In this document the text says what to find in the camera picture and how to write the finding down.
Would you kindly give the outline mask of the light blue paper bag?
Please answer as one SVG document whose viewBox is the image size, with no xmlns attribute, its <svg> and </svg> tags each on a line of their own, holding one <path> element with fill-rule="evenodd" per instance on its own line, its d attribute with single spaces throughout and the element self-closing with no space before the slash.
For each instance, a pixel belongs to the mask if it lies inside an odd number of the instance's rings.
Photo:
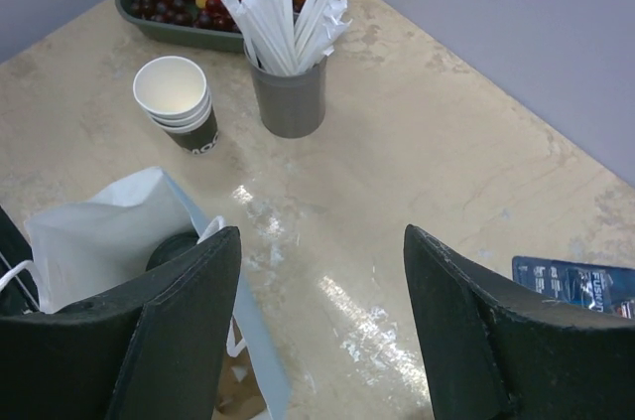
<svg viewBox="0 0 635 420">
<path fill-rule="evenodd" d="M 170 236 L 193 230 L 200 244 L 229 226 L 221 217 L 208 218 L 160 168 L 121 179 L 88 201 L 40 212 L 23 229 L 3 217 L 1 320 L 56 313 L 148 272 L 152 252 Z M 241 258 L 223 359 L 248 352 L 267 406 L 254 419 L 282 419 L 290 381 Z"/>
</svg>

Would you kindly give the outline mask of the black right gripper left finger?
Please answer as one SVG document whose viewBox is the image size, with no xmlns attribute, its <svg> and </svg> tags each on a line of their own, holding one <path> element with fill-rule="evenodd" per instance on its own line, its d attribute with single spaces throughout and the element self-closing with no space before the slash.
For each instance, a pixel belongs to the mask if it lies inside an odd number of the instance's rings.
<svg viewBox="0 0 635 420">
<path fill-rule="evenodd" d="M 5 419 L 208 419 L 240 273 L 229 226 L 53 314 L 1 320 Z"/>
</svg>

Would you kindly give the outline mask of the black plastic cup lid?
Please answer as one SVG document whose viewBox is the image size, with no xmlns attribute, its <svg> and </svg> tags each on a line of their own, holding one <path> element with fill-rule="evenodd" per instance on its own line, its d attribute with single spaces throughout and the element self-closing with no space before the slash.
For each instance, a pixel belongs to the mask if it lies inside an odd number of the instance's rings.
<svg viewBox="0 0 635 420">
<path fill-rule="evenodd" d="M 191 230 L 178 233 L 162 241 L 152 252 L 147 264 L 146 271 L 161 266 L 174 258 L 177 258 L 197 245 L 199 236 Z"/>
</svg>

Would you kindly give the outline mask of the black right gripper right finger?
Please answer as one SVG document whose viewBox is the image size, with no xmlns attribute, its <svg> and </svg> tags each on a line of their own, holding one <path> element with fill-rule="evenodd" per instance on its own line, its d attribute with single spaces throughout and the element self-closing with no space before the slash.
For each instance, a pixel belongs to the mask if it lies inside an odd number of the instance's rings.
<svg viewBox="0 0 635 420">
<path fill-rule="evenodd" d="M 633 321 L 536 293 L 412 224 L 403 257 L 435 418 L 633 418 Z"/>
</svg>

